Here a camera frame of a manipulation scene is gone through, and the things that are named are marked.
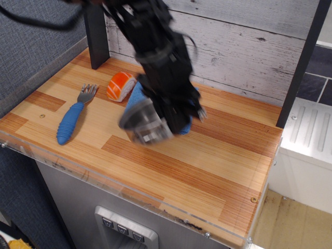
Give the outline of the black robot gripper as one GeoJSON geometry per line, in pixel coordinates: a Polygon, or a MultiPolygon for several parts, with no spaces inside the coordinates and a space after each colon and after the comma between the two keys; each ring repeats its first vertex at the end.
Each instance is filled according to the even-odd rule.
{"type": "Polygon", "coordinates": [[[191,116],[207,117],[199,102],[201,95],[189,80],[192,66],[186,50],[138,53],[137,61],[145,72],[140,78],[145,93],[173,134],[188,134],[191,116]]]}

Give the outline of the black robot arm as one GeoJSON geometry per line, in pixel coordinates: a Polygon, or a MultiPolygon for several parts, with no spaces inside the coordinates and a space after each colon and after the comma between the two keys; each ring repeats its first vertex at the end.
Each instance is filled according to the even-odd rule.
{"type": "Polygon", "coordinates": [[[192,117],[205,117],[200,93],[189,80],[192,65],[184,34],[171,29],[167,5],[163,1],[105,1],[103,8],[133,46],[144,70],[138,76],[143,93],[170,131],[179,134],[192,117]]]}

